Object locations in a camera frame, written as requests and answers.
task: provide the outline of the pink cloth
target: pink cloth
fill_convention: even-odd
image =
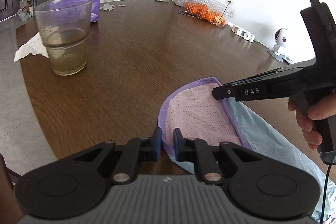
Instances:
[[[170,100],[165,134],[167,143],[173,145],[173,130],[179,128],[184,138],[203,139],[214,146],[222,141],[242,146],[222,102],[212,97],[212,89],[217,86],[217,83],[196,86],[181,91]]]

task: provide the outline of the wooden table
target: wooden table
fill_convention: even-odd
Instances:
[[[56,75],[41,55],[21,59],[31,104],[57,158],[105,140],[125,144],[151,135],[163,101],[184,84],[209,76],[225,83],[283,66],[229,26],[215,27],[178,9],[172,2],[127,0],[101,10],[99,22],[91,24],[87,65],[71,76]],[[19,27],[18,46],[37,32],[35,22]],[[287,99],[246,105],[325,170],[287,110]],[[165,153],[142,170],[184,173]]]

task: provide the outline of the gray tile floor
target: gray tile floor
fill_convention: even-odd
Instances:
[[[20,175],[56,160],[32,109],[20,62],[13,62],[15,30],[26,22],[15,16],[0,23],[0,153]]]

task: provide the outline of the finger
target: finger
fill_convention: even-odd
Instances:
[[[304,139],[306,140],[308,144],[318,146],[322,143],[322,136],[320,135],[320,133],[316,131],[307,132],[305,130],[302,130],[302,133],[303,133]]]
[[[323,120],[336,114],[336,94],[323,97],[308,109],[308,117],[312,120]]]
[[[308,146],[309,146],[309,148],[311,149],[311,150],[317,150],[317,145],[314,145],[314,144],[308,144]]]
[[[310,132],[313,130],[313,121],[309,119],[307,116],[303,115],[298,109],[295,112],[296,121],[299,127],[303,130]]]
[[[289,111],[294,111],[296,109],[296,105],[293,103],[292,100],[288,98],[288,110]]]

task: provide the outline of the purple tissue box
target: purple tissue box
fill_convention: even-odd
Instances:
[[[91,9],[91,22],[97,22],[99,20],[99,7],[100,0],[92,0],[92,9]]]

